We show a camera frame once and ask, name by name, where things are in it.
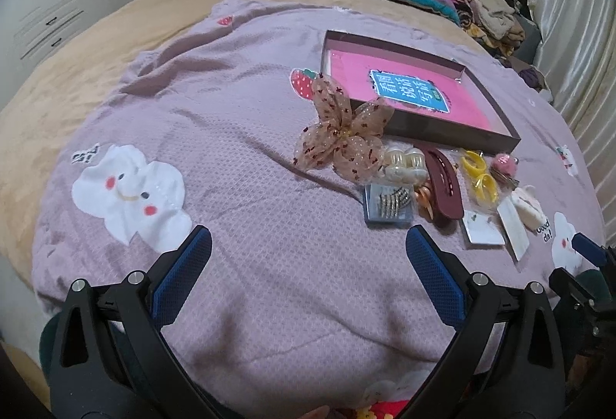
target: pink quilt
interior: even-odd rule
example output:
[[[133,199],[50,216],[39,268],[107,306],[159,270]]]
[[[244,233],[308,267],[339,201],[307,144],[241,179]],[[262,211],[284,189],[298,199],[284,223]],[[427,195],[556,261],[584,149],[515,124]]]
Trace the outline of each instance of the pink quilt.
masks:
[[[416,220],[468,270],[501,285],[547,286],[563,251],[574,254],[574,231],[604,243],[574,137],[513,70],[380,17],[226,0],[183,36],[140,54],[61,152],[33,246],[33,284],[48,311],[74,279],[100,285],[147,270],[200,223],[212,233],[212,258],[163,329],[196,383],[263,419],[412,396],[454,332],[407,259],[406,230],[369,229],[359,186],[292,162],[315,109],[290,74],[318,69],[328,29],[466,64],[520,133],[517,178],[535,186],[549,217],[549,233],[529,232],[522,261],[505,248],[470,246],[459,226],[442,233]],[[575,174],[556,152],[563,146]]]

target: open box lid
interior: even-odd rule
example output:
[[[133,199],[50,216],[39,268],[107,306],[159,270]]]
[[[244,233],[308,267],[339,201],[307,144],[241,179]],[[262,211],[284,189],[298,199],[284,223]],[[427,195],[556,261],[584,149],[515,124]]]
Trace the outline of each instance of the open box lid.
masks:
[[[486,87],[455,61],[384,40],[328,30],[321,72],[340,82],[353,108],[378,95],[386,97],[395,113],[385,134],[487,154],[510,153],[520,142]]]

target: beige bedsheet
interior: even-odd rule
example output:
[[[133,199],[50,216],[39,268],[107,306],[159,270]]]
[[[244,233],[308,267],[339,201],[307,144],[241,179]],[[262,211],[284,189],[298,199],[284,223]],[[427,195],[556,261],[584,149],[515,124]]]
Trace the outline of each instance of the beige bedsheet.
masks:
[[[0,253],[28,285],[39,202],[70,135],[138,52],[155,49],[221,0],[134,0],[41,63],[0,112]],[[485,52],[454,23],[387,0],[278,0],[348,7]]]

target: blue card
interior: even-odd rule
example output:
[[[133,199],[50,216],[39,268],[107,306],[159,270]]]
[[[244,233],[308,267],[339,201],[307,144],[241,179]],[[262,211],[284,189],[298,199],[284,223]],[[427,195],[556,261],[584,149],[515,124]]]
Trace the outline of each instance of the blue card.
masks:
[[[370,76],[377,94],[382,97],[449,113],[447,101],[432,82],[374,69],[370,71]]]

